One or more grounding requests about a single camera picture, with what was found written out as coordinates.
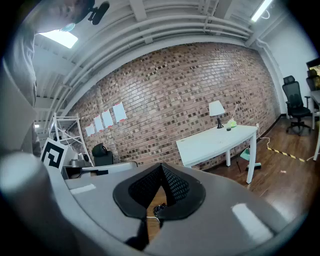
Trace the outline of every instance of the lamp base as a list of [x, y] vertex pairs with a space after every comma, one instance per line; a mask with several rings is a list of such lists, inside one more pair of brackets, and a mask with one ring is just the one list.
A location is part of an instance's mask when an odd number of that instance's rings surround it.
[[219, 118], [219, 117], [217, 118], [217, 120], [218, 120], [218, 127], [217, 127], [217, 129], [223, 128], [224, 126], [221, 124], [221, 121], [220, 121], [220, 118]]

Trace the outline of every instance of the paper on wall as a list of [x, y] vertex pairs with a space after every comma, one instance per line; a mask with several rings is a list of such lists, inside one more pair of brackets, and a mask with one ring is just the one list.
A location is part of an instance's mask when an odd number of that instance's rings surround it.
[[94, 120], [96, 131], [97, 132], [102, 132], [105, 128], [104, 128], [104, 126], [102, 124], [100, 114], [97, 115], [93, 120]]
[[87, 127], [85, 128], [85, 131], [86, 131], [86, 134], [87, 134], [88, 137], [89, 137], [90, 135], [92, 135], [92, 134], [95, 134], [94, 124], [92, 123], [92, 124], [90, 124], [89, 126], [87, 126]]
[[103, 123], [105, 128], [109, 128], [114, 125], [114, 121], [112, 120], [110, 110], [106, 110], [101, 113], [102, 118], [103, 118]]
[[117, 121], [117, 123], [127, 119], [125, 108], [122, 102], [115, 104], [112, 108], [113, 108], [115, 120]]

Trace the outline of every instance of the table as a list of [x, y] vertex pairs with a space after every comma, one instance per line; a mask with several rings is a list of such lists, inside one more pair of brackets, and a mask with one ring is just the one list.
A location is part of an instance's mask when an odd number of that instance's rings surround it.
[[256, 163], [256, 126], [237, 125], [231, 131], [217, 127], [176, 141], [184, 166], [191, 167], [223, 153], [226, 154], [226, 165], [230, 166], [230, 149], [250, 139], [250, 161], [246, 178], [251, 183]]
[[[314, 102], [320, 107], [320, 90], [314, 90], [310, 92], [310, 97], [314, 100]], [[312, 129], [315, 129], [315, 118], [318, 116], [315, 112], [312, 113]], [[316, 143], [316, 148], [313, 156], [313, 160], [316, 161], [320, 148], [320, 129], [318, 133], [318, 142]]]

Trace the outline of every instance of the fluorescent light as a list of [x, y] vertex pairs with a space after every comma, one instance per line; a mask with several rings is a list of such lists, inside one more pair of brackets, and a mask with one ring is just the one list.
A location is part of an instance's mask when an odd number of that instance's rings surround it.
[[259, 9], [255, 12], [253, 17], [251, 18], [251, 20], [256, 22], [259, 19], [259, 17], [261, 16], [261, 14], [263, 14], [264, 11], [268, 8], [268, 6], [270, 5], [271, 2], [272, 2], [272, 0], [264, 0], [263, 3], [261, 4], [261, 6], [259, 7]]
[[40, 35], [50, 38], [53, 41], [56, 41], [59, 44], [62, 44], [65, 47], [71, 48], [74, 46], [78, 38], [71, 34], [70, 32], [54, 30], [46, 33], [40, 33]]

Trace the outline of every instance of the white wall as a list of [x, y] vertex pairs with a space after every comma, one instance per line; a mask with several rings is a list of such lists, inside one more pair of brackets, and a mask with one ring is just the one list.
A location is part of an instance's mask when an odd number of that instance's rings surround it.
[[288, 15], [275, 29], [260, 39], [269, 45], [282, 77], [294, 76], [299, 82], [304, 106], [307, 107], [304, 96], [310, 95], [310, 89], [306, 82], [306, 63], [318, 58], [318, 53], [303, 28]]

